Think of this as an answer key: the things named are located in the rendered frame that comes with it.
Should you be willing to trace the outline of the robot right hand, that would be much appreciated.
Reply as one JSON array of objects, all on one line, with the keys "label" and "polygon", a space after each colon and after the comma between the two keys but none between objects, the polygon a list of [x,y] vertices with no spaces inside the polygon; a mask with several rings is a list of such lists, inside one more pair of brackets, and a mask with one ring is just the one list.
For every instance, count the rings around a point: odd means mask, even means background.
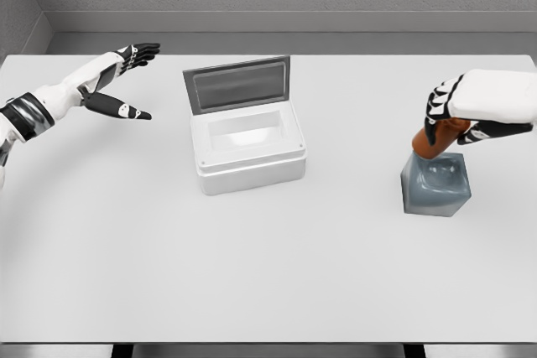
[{"label": "robot right hand", "polygon": [[508,86],[513,70],[474,69],[437,86],[429,95],[425,113],[425,135],[435,144],[435,125],[458,118],[475,123],[458,139],[466,145],[482,140],[530,132],[537,122],[509,123]]}]

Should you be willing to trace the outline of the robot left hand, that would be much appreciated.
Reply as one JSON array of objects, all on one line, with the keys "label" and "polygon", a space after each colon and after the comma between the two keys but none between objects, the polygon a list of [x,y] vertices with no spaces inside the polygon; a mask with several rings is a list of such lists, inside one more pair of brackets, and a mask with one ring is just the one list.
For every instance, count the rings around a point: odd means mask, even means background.
[{"label": "robot left hand", "polygon": [[159,43],[130,44],[98,56],[68,75],[65,83],[76,88],[80,105],[89,111],[120,119],[151,120],[150,113],[103,94],[101,90],[127,71],[146,66],[159,52]]}]

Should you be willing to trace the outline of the grey square bottle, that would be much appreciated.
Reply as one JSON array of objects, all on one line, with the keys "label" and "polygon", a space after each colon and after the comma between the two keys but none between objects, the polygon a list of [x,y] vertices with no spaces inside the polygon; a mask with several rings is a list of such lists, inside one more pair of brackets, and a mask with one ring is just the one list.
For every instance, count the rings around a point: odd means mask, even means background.
[{"label": "grey square bottle", "polygon": [[468,120],[458,118],[437,122],[434,145],[425,129],[415,134],[400,174],[406,214],[451,217],[471,198],[463,155],[446,151],[469,127]]}]

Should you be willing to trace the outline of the white box with hinged lid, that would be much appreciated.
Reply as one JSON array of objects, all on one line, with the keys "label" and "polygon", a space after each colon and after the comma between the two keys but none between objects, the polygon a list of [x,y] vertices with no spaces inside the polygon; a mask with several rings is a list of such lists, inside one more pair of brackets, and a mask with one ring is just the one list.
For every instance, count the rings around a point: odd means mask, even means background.
[{"label": "white box with hinged lid", "polygon": [[290,100],[290,56],[186,70],[205,195],[302,179],[307,149]]}]

